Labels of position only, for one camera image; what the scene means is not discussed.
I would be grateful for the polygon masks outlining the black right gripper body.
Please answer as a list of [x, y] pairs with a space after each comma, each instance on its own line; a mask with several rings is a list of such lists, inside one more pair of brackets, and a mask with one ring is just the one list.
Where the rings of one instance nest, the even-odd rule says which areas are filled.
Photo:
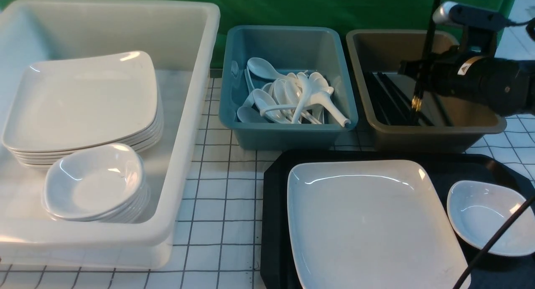
[[426, 59], [402, 60], [398, 74], [415, 80], [413, 95], [418, 98], [425, 92], [453, 98], [483, 98], [480, 73], [468, 74], [474, 62], [483, 58], [485, 53], [461, 51], [453, 46], [441, 54], [431, 52]]

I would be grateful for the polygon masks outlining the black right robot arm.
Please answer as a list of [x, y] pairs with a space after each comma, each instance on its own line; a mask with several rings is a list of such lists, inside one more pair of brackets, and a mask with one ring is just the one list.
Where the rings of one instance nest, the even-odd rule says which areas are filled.
[[402, 60], [398, 70], [442, 97], [487, 106], [499, 116], [534, 114], [534, 61], [460, 51], [458, 46], [427, 59]]

